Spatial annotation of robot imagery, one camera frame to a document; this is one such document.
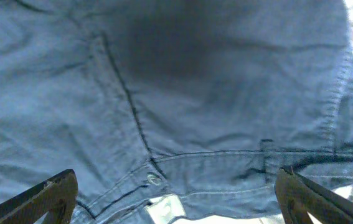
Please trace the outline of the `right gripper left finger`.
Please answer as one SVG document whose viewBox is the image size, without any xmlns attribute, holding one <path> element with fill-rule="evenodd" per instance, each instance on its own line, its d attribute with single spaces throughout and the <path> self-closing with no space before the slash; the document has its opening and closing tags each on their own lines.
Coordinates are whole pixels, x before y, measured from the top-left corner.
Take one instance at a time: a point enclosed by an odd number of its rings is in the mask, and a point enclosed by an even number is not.
<svg viewBox="0 0 353 224">
<path fill-rule="evenodd" d="M 0 204 L 0 224 L 69 224 L 76 205 L 78 182 L 66 169 Z"/>
</svg>

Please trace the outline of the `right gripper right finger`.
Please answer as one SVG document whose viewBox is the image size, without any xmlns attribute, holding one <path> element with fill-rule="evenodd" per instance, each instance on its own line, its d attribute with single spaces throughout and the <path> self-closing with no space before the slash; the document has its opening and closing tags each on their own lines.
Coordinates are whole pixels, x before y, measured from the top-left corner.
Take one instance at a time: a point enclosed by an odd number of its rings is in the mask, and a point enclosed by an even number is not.
<svg viewBox="0 0 353 224">
<path fill-rule="evenodd" d="M 353 224 L 353 202 L 309 180 L 291 168 L 282 167 L 276 176 L 275 194 L 285 223 Z"/>
</svg>

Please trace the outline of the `navy blue denim shorts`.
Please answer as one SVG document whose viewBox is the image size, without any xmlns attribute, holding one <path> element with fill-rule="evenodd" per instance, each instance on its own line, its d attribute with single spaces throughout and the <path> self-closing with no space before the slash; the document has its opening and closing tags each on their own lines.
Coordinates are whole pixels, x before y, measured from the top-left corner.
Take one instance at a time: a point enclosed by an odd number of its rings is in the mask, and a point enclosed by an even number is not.
<svg viewBox="0 0 353 224">
<path fill-rule="evenodd" d="M 0 203 L 65 169 L 73 223 L 279 213 L 279 168 L 353 184 L 338 0 L 0 1 Z"/>
</svg>

